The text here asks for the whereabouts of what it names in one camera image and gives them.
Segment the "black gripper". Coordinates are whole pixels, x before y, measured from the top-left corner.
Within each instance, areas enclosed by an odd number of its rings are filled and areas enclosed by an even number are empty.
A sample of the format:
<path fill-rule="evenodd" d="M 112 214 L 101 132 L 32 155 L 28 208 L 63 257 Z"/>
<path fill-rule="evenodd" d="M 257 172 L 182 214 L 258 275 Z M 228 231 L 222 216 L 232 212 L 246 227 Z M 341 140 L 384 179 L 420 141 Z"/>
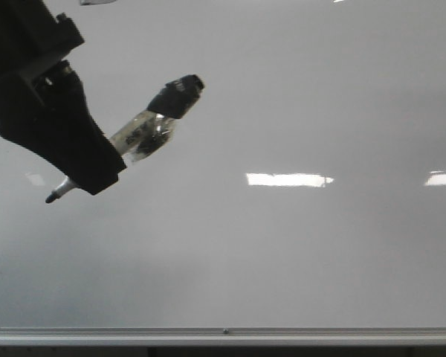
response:
<path fill-rule="evenodd" d="M 90 115 L 75 72 L 42 77 L 84 43 L 43 1 L 0 1 L 0 136 L 49 161 L 96 195 L 126 165 Z"/>

